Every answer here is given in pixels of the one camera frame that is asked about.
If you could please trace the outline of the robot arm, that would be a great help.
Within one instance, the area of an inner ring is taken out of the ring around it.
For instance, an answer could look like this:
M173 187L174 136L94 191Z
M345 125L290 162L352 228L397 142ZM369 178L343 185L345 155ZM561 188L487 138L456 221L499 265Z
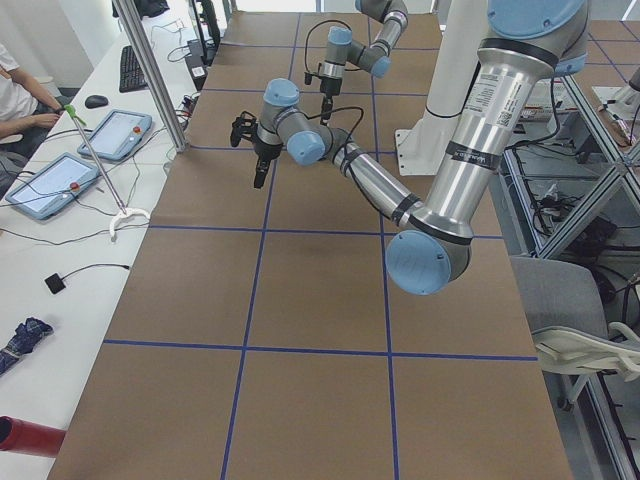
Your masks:
M374 78L384 77L391 65L391 52L408 26L408 10L403 1L356 1L355 7L382 27L370 44L355 40L349 27L330 28L325 57L315 73L323 94L320 120L323 125L331 118L333 98L341 93L347 64Z
M385 257L395 284L415 295L440 291L471 259L472 217L501 163L532 90L579 71L590 23L585 1L458 2L446 28L425 113L397 134L398 166L432 182L418 197L340 128L315 123L297 86L271 80L260 115L239 117L257 154L254 183L287 152L300 165L326 160L399 231Z

